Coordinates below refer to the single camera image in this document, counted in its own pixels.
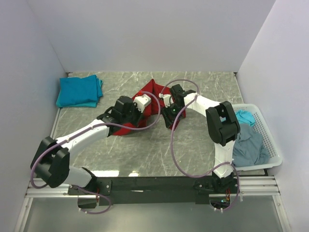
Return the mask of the red t shirt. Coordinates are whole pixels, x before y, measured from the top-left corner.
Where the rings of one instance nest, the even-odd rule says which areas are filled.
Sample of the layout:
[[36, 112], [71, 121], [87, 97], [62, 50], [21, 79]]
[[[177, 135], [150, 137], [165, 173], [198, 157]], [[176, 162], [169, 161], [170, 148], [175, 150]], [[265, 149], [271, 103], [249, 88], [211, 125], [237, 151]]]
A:
[[[150, 116], [161, 115], [161, 108], [165, 107], [164, 102], [160, 100], [158, 96], [160, 93], [170, 94], [172, 96], [173, 104], [171, 106], [177, 106], [180, 109], [184, 107], [183, 99], [180, 97], [180, 94], [183, 93], [184, 90], [180, 85], [174, 85], [171, 88], [164, 87], [157, 84], [155, 80], [152, 79], [139, 92], [147, 94], [151, 98], [151, 104], [148, 105], [143, 112], [143, 119], [140, 121], [137, 127], [131, 123], [128, 123], [126, 117], [129, 108], [128, 106], [125, 106], [123, 103], [121, 103], [122, 98], [119, 98], [112, 109], [111, 117], [116, 120], [117, 124], [123, 125], [123, 127], [110, 127], [111, 135], [123, 136], [130, 133], [133, 129], [150, 127], [150, 125], [147, 124], [147, 120], [150, 118]], [[186, 117], [186, 112], [183, 112], [179, 116], [179, 119], [175, 119], [174, 123], [178, 125], [180, 120], [184, 117]]]

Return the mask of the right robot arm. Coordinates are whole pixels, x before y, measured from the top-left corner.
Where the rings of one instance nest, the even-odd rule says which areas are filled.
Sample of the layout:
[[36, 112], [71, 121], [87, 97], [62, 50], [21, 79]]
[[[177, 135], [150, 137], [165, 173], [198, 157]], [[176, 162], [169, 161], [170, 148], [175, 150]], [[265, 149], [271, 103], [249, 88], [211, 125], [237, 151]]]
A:
[[159, 93], [164, 102], [161, 112], [167, 128], [175, 130], [186, 109], [203, 115], [207, 121], [208, 134], [215, 145], [215, 166], [209, 172], [211, 180], [199, 184], [198, 189], [222, 193], [234, 186], [233, 147], [240, 125], [232, 104], [207, 99], [194, 90], [184, 91], [180, 85], [170, 88], [169, 94]]

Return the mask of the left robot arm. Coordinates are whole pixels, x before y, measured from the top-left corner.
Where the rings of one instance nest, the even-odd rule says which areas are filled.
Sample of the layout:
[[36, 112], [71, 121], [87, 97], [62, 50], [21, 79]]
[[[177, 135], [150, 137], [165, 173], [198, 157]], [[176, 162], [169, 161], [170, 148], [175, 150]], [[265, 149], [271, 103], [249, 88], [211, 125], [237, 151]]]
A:
[[97, 187], [96, 176], [86, 168], [71, 166], [70, 159], [97, 140], [122, 128], [136, 127], [150, 103], [151, 98], [145, 94], [134, 99], [121, 96], [114, 106], [87, 126], [57, 139], [44, 138], [30, 165], [31, 175], [41, 178], [51, 188], [66, 183], [79, 186], [85, 194], [93, 193]]

